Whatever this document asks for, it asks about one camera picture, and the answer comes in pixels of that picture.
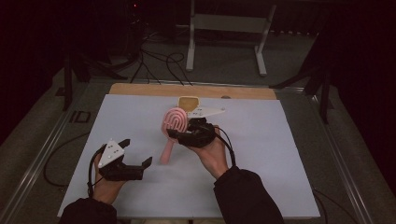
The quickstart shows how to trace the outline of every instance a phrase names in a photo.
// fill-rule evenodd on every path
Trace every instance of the person's left hand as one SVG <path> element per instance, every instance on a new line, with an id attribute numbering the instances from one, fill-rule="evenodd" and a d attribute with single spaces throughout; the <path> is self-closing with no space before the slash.
<path id="1" fill-rule="evenodd" d="M 98 164 L 100 159 L 102 158 L 102 154 L 96 156 L 94 164 L 95 164 L 95 183 L 93 190 L 93 198 L 102 203 L 113 204 L 116 201 L 117 196 L 119 195 L 120 189 L 126 183 L 126 181 L 109 181 L 104 179 L 99 174 Z"/>

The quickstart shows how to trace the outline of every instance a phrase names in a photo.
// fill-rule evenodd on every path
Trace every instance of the white tabletop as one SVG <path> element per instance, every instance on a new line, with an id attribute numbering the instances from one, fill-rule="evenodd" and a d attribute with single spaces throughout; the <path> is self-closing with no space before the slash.
<path id="1" fill-rule="evenodd" d="M 298 150 L 278 100 L 201 98 L 201 106 L 225 108 L 208 117 L 230 137 L 236 164 L 256 172 L 285 218 L 319 217 Z M 113 203 L 119 217 L 211 218 L 221 217 L 213 192 L 215 179 L 198 157 L 174 145 L 169 164 L 159 162 L 167 141 L 161 132 L 164 113 L 177 105 L 177 97 L 107 95 L 81 154 L 61 205 L 87 198 L 89 162 L 93 153 L 112 138 L 131 139 L 123 162 L 153 163 L 143 180 L 130 181 Z"/>

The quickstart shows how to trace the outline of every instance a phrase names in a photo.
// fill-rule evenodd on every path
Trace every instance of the black sleeve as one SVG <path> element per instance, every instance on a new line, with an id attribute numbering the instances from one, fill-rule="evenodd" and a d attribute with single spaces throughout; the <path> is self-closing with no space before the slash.
<path id="1" fill-rule="evenodd" d="M 117 224 L 116 209 L 94 199 L 78 199 L 64 209 L 60 224 Z"/>
<path id="2" fill-rule="evenodd" d="M 260 177 L 233 166 L 215 182 L 215 194 L 227 224 L 284 223 Z"/>

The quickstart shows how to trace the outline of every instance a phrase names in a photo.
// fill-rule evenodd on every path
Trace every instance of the small yellow object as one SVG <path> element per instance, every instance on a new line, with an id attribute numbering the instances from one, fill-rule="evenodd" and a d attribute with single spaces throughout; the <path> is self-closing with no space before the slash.
<path id="1" fill-rule="evenodd" d="M 178 98 L 177 106 L 186 112 L 191 112 L 199 106 L 199 98 L 196 96 L 180 96 Z"/>

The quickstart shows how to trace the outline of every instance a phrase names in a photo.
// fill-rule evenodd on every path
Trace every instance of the dark background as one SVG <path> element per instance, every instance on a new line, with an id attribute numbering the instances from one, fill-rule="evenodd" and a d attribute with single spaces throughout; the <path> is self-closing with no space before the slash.
<path id="1" fill-rule="evenodd" d="M 241 16 L 265 15 L 258 1 L 197 1 L 197 12 Z M 153 29 L 175 37 L 175 24 L 188 24 L 190 1 L 136 1 L 134 14 Z M 0 144 L 51 86 L 63 67 L 65 43 L 73 43 L 94 60 L 108 62 L 115 38 L 128 33 L 131 14 L 125 1 L 11 1 L 0 3 L 1 132 Z M 378 167 L 396 192 L 396 87 L 394 13 L 391 1 L 354 4 L 322 1 L 283 2 L 273 21 L 282 32 L 316 35 L 302 71 L 329 67 L 332 84 L 355 121 Z M 130 41 L 134 50 L 138 39 Z"/>

